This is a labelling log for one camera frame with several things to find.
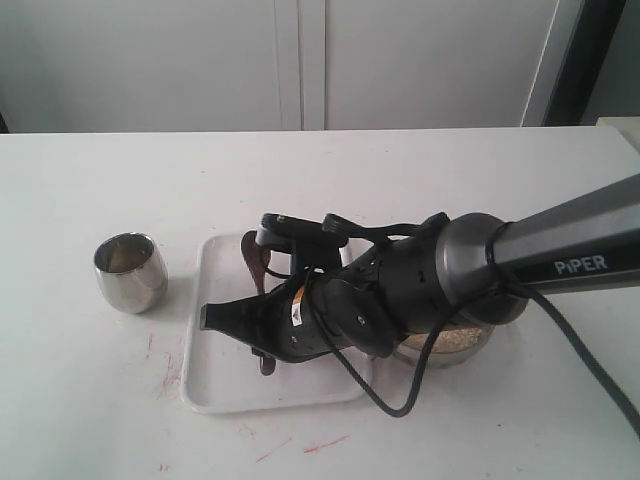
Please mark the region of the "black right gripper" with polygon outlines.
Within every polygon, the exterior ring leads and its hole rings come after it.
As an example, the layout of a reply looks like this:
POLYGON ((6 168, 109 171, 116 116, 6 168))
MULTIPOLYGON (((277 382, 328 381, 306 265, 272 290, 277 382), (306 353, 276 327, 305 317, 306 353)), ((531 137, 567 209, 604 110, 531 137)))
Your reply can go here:
POLYGON ((281 361, 328 354, 323 335, 339 350, 355 347, 387 357, 408 335, 426 333, 445 318, 436 244, 435 235, 407 237, 373 246, 342 269, 297 273, 301 323, 294 327, 294 341, 282 292, 204 304, 199 329, 222 333, 281 361))

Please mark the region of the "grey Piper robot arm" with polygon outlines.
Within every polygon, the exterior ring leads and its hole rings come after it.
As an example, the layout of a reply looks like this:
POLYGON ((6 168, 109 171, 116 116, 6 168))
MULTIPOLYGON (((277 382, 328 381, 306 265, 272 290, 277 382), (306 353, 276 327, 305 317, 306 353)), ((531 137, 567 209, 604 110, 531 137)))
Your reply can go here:
POLYGON ((616 182, 517 222, 439 213, 420 224, 364 227, 262 218, 257 242, 291 257, 270 292, 202 307, 200 326, 257 354, 302 363, 354 347, 386 357, 438 324, 503 325, 524 302, 510 284, 542 293, 639 282, 639 180, 616 182))

